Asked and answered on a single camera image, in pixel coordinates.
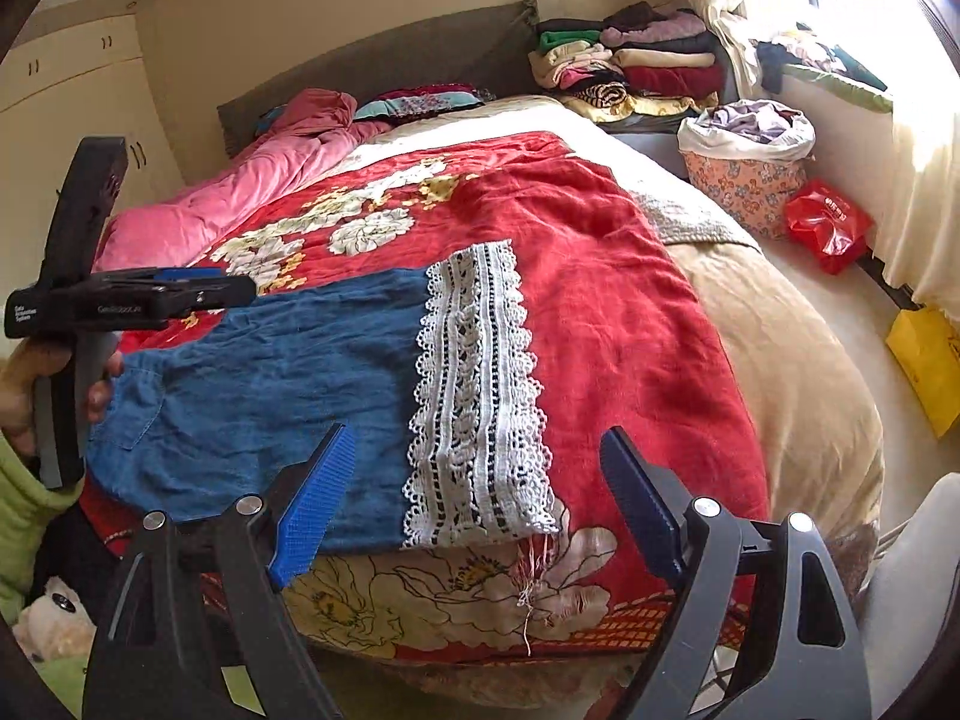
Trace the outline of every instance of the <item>white wardrobe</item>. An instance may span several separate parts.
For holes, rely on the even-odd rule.
[[[85,135],[123,135],[114,213],[184,182],[157,119],[136,19],[98,20],[11,50],[0,64],[0,301],[37,276],[56,196]]]

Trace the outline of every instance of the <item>red plastic bag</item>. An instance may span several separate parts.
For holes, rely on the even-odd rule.
[[[837,275],[867,252],[870,215],[829,184],[814,178],[784,206],[790,237],[812,251],[820,268]]]

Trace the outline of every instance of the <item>silver bolt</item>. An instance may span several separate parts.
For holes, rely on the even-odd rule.
[[[237,501],[237,512],[243,514],[244,517],[256,514],[261,509],[263,509],[263,501],[258,495],[245,495]]]
[[[813,530],[813,520],[803,512],[793,512],[790,514],[790,527],[801,533],[809,533]]]
[[[143,518],[143,527],[148,531],[158,531],[167,521],[167,515],[163,512],[150,512]]]
[[[704,517],[716,517],[720,514],[720,504],[712,498],[697,498],[693,502],[693,508]]]

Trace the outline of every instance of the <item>floral laundry basket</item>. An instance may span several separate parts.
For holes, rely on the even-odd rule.
[[[712,159],[683,153],[690,183],[754,235],[785,238],[784,205],[806,183],[805,160]]]
[[[786,237],[784,205],[806,183],[816,141],[802,112],[776,100],[738,100],[685,119],[677,141],[693,186],[754,235]]]

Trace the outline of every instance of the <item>pocket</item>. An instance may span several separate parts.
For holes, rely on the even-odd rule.
[[[127,367],[113,383],[107,416],[90,431],[90,442],[130,451],[147,435],[163,407],[163,377],[143,367]]]

